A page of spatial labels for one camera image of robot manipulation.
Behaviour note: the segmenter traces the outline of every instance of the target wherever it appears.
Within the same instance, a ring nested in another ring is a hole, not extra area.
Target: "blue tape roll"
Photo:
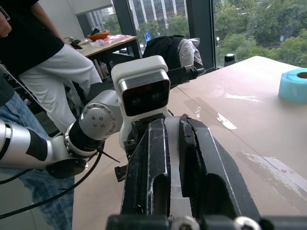
[[[283,73],[279,96],[291,102],[307,103],[307,69],[300,68]]]

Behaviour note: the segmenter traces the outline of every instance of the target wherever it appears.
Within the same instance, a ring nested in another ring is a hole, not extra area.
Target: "orange bowl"
[[[98,39],[106,39],[107,36],[109,35],[110,31],[106,31],[100,34],[95,34],[95,35],[88,35],[87,38],[91,39],[93,42],[95,42]]]

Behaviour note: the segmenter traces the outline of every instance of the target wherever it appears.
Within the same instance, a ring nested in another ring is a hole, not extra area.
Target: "table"
[[[168,109],[202,121],[235,159],[262,215],[307,215],[307,105],[278,96],[281,74],[296,68],[252,57],[170,93]],[[127,159],[118,134],[105,150],[122,162],[103,157],[75,190],[74,230],[104,229],[107,217],[120,211],[124,183],[114,167]]]
[[[139,43],[136,36],[124,38],[122,40],[116,41],[114,43],[105,46],[91,46],[91,44],[85,44],[81,46],[83,49],[80,49],[78,51],[95,63],[100,76],[102,76],[101,70],[97,66],[98,65],[97,59],[101,59],[104,63],[106,63],[108,71],[111,74],[109,55],[123,48],[127,48],[128,50],[129,46],[132,48],[134,58],[140,59],[141,55],[140,55]]]

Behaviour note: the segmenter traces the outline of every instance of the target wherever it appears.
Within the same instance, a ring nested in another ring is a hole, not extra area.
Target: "window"
[[[189,38],[186,0],[129,0],[141,49],[146,39],[164,35]]]
[[[262,56],[307,66],[305,0],[213,0],[217,66]]]
[[[98,28],[101,31],[109,30],[110,35],[121,34],[114,7],[89,12],[86,17],[92,30]]]

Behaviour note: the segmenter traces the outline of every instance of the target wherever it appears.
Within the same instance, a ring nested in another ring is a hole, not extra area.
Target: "white pants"
[[[102,82],[92,61],[68,45],[19,77],[60,131],[76,121],[67,102],[64,82],[78,83],[85,93],[92,84]]]

